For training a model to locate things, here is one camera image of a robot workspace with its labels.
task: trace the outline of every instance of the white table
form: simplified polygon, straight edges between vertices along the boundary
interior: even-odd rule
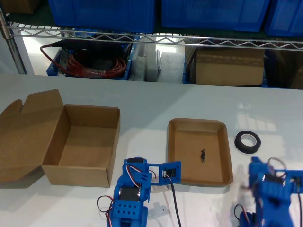
[[[256,155],[263,161],[278,157],[290,169],[303,169],[303,91],[0,75],[0,111],[16,99],[25,101],[28,94],[54,88],[66,104],[121,109],[112,187],[57,186],[44,176],[27,189],[0,189],[1,227],[105,227],[96,198],[113,195],[123,159],[143,156],[149,163],[165,162],[167,126],[177,117],[225,123],[234,174],[230,187],[175,186],[183,227],[237,226],[233,208],[238,202],[254,211],[251,193],[240,190],[248,182],[250,156],[234,146],[239,131],[251,130],[260,136],[262,145]],[[178,227],[167,187],[152,188],[151,201],[145,205],[149,208],[148,227]],[[290,211],[298,226],[295,195]]]

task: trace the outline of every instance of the blue storage bin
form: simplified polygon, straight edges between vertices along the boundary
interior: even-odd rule
[[[133,44],[131,52],[129,54],[128,57],[128,61],[126,63],[126,69],[125,69],[125,73],[123,77],[117,77],[117,78],[110,78],[110,79],[114,79],[114,80],[128,80],[129,76],[131,75],[131,69],[132,69],[132,59],[133,59],[133,55],[134,55],[134,50],[136,48],[137,44]],[[54,60],[55,62],[57,62],[59,64],[60,62],[60,57],[61,57],[61,51],[59,51]],[[48,67],[47,71],[46,71],[48,76],[57,76],[58,75],[58,68],[56,66],[54,66],[53,63],[50,64],[50,66]]]
[[[190,71],[186,72],[186,63],[184,63],[182,83],[183,84],[191,84],[191,82],[190,82]]]
[[[273,36],[303,36],[303,1],[272,1],[265,32]]]
[[[258,32],[269,0],[162,0],[162,26]]]
[[[155,0],[49,0],[58,26],[152,33]]]

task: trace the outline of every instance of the cardboard tray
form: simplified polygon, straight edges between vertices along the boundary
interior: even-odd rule
[[[220,121],[171,120],[168,161],[181,161],[181,183],[225,186],[233,181],[227,129]]]
[[[119,132],[118,108],[30,94],[0,115],[0,186],[28,187],[45,173],[51,184],[109,187]]]

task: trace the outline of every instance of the cardboard box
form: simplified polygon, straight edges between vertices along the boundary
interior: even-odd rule
[[[109,187],[120,132],[120,110],[63,105],[58,90],[17,100],[0,115],[0,182]]]
[[[34,14],[41,0],[0,0],[5,13]]]
[[[303,90],[303,66],[297,71],[290,88]]]
[[[232,183],[226,125],[220,121],[176,118],[169,122],[168,161],[181,161],[181,182],[201,186]]]
[[[196,51],[196,83],[248,86],[263,81],[263,50],[212,49]]]

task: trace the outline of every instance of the robotic arm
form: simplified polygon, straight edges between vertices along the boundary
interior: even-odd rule
[[[152,182],[149,168],[159,168],[159,182]],[[123,174],[115,187],[111,205],[106,211],[107,227],[146,227],[147,207],[152,185],[167,185],[181,181],[181,162],[148,164],[142,157],[124,160]]]
[[[290,197],[297,193],[301,203],[303,171],[287,170],[286,167],[275,170],[269,162],[263,163],[258,157],[252,157],[249,175],[256,213],[241,212],[240,227],[293,227],[289,213]]]

